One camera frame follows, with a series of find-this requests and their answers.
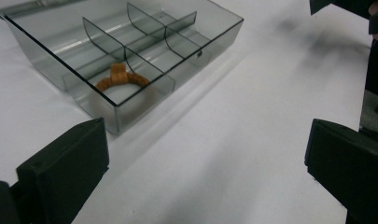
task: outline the transparent container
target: transparent container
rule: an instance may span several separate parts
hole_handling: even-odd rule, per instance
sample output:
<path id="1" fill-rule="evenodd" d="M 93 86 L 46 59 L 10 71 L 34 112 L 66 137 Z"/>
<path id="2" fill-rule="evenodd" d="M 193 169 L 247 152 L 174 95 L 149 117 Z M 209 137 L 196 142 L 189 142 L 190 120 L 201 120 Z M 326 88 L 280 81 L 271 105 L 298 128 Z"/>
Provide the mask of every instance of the transparent container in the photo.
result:
<path id="1" fill-rule="evenodd" d="M 35 68 L 122 133 L 229 47 L 244 19 L 207 0 L 54 0 L 0 10 Z M 105 91 L 113 63 L 146 78 Z"/>

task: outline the white table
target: white table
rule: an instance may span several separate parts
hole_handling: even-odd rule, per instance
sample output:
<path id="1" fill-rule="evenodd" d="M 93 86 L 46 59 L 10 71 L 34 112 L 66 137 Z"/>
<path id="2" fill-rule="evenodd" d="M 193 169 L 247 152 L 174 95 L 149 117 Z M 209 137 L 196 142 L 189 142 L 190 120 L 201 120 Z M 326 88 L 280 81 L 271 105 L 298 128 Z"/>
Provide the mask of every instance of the white table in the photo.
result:
<path id="1" fill-rule="evenodd" d="M 357 129 L 371 37 L 337 7 L 227 1 L 235 43 L 121 136 L 75 223 L 343 224 L 346 209 L 307 174 L 314 118 Z M 90 117 L 41 76 L 0 20 L 0 180 Z"/>

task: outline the clear plastic box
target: clear plastic box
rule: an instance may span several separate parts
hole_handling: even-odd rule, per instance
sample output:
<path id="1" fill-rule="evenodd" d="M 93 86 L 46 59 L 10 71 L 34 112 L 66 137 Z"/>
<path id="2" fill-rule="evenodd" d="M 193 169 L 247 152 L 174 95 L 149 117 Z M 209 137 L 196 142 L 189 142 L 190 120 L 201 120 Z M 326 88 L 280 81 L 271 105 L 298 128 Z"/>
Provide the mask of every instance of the clear plastic box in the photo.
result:
<path id="1" fill-rule="evenodd" d="M 244 19 L 207 0 L 35 1 L 0 11 L 35 68 L 122 133 L 235 40 Z M 112 63 L 149 84 L 96 88 Z"/>

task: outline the white surface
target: white surface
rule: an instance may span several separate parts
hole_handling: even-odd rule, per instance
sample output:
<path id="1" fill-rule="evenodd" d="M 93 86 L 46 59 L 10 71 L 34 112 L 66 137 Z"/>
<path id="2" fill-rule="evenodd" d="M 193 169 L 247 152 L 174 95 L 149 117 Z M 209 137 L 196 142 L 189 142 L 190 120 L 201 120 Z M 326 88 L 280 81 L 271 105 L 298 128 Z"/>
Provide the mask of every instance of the white surface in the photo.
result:
<path id="1" fill-rule="evenodd" d="M 227 1 L 235 43 L 121 136 L 75 223 L 343 224 L 307 174 L 312 119 L 357 129 L 367 22 L 308 1 Z M 34 70 L 0 21 L 0 180 L 90 117 Z"/>

